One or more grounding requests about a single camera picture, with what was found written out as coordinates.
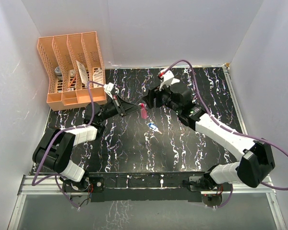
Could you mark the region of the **blue key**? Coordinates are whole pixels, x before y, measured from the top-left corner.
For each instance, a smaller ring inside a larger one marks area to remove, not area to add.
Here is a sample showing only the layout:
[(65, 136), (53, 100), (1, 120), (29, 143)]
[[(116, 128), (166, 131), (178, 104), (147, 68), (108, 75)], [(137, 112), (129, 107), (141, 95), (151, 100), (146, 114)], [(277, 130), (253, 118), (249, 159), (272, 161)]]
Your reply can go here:
[(162, 134), (162, 132), (159, 130), (159, 128), (154, 123), (149, 123), (148, 127), (153, 130), (154, 132), (157, 132), (159, 134)]

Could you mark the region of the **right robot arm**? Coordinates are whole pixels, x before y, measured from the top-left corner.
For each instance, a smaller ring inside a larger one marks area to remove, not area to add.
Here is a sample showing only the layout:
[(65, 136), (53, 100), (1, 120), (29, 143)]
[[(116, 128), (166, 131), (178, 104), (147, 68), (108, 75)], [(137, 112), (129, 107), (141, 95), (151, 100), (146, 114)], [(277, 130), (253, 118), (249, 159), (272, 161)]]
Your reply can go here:
[(178, 119), (194, 131), (208, 136), (236, 158), (235, 163), (211, 167), (194, 186), (216, 190), (223, 183), (242, 182), (256, 188), (275, 168), (272, 148), (253, 138), (235, 135), (235, 130), (212, 117), (193, 101), (192, 91), (179, 82), (169, 87), (156, 86), (143, 97), (148, 108), (166, 106)]

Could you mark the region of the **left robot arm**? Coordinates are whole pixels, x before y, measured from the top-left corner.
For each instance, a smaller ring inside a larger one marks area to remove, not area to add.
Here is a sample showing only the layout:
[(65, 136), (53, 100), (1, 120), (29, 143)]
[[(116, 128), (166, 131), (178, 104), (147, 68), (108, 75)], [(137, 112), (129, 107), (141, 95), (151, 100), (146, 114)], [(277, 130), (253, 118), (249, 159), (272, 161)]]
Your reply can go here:
[(68, 178), (73, 181), (72, 184), (77, 190), (85, 191), (90, 180), (84, 176), (85, 170), (71, 160), (73, 147), (102, 137), (105, 120), (116, 115), (124, 117), (140, 109), (140, 105), (126, 102), (117, 95), (102, 106), (90, 103), (85, 108), (83, 125), (66, 129), (46, 129), (33, 153), (33, 162)]

